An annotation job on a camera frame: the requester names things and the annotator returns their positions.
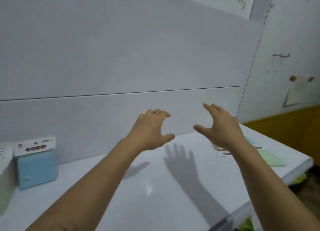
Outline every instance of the orange wall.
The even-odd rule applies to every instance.
[[[244,123],[314,159],[320,166],[320,106]]]

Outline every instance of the white countertop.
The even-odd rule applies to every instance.
[[[309,156],[245,126],[241,128],[245,136],[285,162],[286,167],[274,167],[273,170],[286,184],[313,165]],[[166,148],[172,156],[165,163]],[[183,155],[175,157],[174,153],[182,148],[187,158]],[[190,150],[194,162],[189,160]],[[104,156],[60,165],[56,181],[16,190],[8,209],[0,217],[1,230],[25,230]],[[205,231],[224,217],[235,219],[250,206],[235,160],[218,156],[205,137],[192,132],[138,156],[96,230]]]

